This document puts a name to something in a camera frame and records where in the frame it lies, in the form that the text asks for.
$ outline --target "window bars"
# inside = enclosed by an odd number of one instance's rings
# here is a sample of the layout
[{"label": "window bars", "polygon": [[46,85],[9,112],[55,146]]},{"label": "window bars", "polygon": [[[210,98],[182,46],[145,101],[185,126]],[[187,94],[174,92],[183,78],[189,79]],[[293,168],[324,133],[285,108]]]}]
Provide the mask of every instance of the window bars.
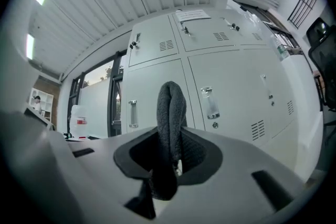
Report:
[{"label": "window bars", "polygon": [[288,21],[293,23],[296,28],[299,28],[313,9],[315,2],[316,0],[299,0],[293,12],[288,17]]}]

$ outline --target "white bookshelf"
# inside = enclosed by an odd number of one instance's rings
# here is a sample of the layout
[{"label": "white bookshelf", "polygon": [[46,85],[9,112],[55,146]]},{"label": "white bookshelf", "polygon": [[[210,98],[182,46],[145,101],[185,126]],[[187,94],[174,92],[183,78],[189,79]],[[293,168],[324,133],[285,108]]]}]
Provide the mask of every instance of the white bookshelf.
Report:
[{"label": "white bookshelf", "polygon": [[37,90],[35,88],[31,89],[32,91],[30,92],[30,99],[29,99],[29,105],[34,106],[35,104],[35,96],[40,96],[41,97],[41,108],[42,108],[42,113],[41,115],[44,116],[47,120],[51,121],[51,111],[53,107],[53,100],[54,96],[52,94],[42,92],[40,90]]}]

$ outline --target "office chair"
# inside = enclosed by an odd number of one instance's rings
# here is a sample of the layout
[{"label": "office chair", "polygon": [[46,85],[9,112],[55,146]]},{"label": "office chair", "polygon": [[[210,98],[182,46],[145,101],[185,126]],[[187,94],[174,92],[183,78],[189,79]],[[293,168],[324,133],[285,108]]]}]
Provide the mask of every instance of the office chair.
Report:
[{"label": "office chair", "polygon": [[[329,27],[318,18],[308,29],[307,37],[312,45],[308,55],[320,72],[324,82],[324,90],[320,76],[315,76],[321,104],[336,112],[336,26]],[[325,123],[326,126],[336,126],[336,120]],[[336,127],[326,139],[326,145],[336,133]]]}]

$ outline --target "white shirt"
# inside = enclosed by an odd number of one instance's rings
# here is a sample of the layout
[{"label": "white shirt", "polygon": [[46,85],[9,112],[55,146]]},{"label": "white shirt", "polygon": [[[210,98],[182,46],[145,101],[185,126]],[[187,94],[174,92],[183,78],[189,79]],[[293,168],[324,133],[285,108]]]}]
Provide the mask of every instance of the white shirt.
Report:
[{"label": "white shirt", "polygon": [[41,114],[41,112],[42,112],[42,108],[41,108],[41,104],[40,104],[40,103],[34,104],[33,108],[34,108],[39,114]]}]

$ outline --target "fuzzy gray cloth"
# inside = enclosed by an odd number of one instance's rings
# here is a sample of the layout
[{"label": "fuzzy gray cloth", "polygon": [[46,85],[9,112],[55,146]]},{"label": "fuzzy gray cloth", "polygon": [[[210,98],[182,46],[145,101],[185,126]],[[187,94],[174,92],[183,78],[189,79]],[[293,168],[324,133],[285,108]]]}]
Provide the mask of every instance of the fuzzy gray cloth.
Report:
[{"label": "fuzzy gray cloth", "polygon": [[176,169],[182,158],[181,126],[187,126],[186,101],[179,85],[173,81],[161,86],[157,99],[157,160],[151,170],[153,198],[170,200],[177,190]]}]

